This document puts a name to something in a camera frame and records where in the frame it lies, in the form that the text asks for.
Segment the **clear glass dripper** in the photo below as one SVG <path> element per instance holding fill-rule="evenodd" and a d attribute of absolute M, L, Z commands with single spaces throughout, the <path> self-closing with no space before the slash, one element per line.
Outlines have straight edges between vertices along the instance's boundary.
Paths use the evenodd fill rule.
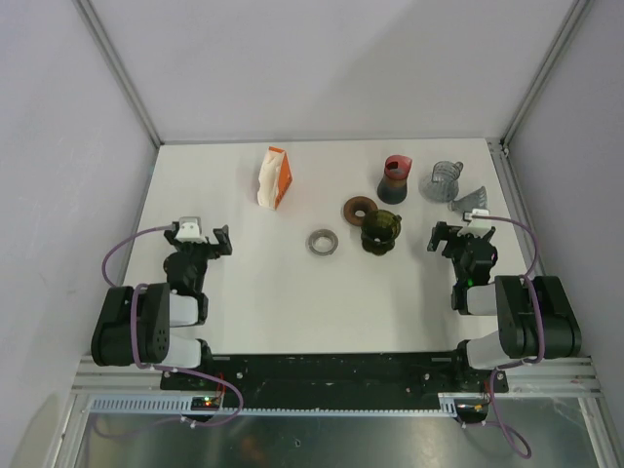
<path fill-rule="evenodd" d="M 437 162 L 430 174 L 419 183 L 420 194 L 433 203 L 449 203 L 459 193 L 459 178 L 463 170 L 462 162 Z"/>

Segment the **orange coffee filter box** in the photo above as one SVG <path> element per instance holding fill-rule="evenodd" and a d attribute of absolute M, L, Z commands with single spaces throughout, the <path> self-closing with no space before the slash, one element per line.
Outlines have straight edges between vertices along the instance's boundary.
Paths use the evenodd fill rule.
<path fill-rule="evenodd" d="M 269 146 L 258 174 L 258 204 L 276 211 L 293 181 L 288 153 L 285 149 Z"/>

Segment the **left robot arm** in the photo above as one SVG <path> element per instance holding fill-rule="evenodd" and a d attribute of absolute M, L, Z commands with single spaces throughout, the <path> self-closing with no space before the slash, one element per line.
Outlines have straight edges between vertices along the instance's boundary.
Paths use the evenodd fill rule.
<path fill-rule="evenodd" d="M 158 232 L 174 249 L 163 261 L 166 281 L 134 287 L 115 285 L 107 274 L 112 255 L 135 238 Z M 197 390 L 214 382 L 209 344 L 202 338 L 174 334 L 175 329 L 198 327 L 208 319 L 204 281 L 209 262 L 233 253 L 229 227 L 223 225 L 213 233 L 214 243 L 203 234 L 200 218 L 182 217 L 140 230 L 105 255 L 101 273 L 109 289 L 91 342 L 96 365 L 181 371 L 182 379 Z"/>

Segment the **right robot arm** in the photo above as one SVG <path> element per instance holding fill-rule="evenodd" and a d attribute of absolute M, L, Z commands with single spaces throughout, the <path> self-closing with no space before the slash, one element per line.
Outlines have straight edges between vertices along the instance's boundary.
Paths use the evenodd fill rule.
<path fill-rule="evenodd" d="M 461 391 L 503 389 L 508 369 L 575 357 L 582 344 L 560 278 L 536 274 L 501 225 L 499 218 L 440 220 L 427 244 L 451 265 L 449 304 L 462 327 L 486 327 L 464 334 L 451 353 L 449 378 Z"/>

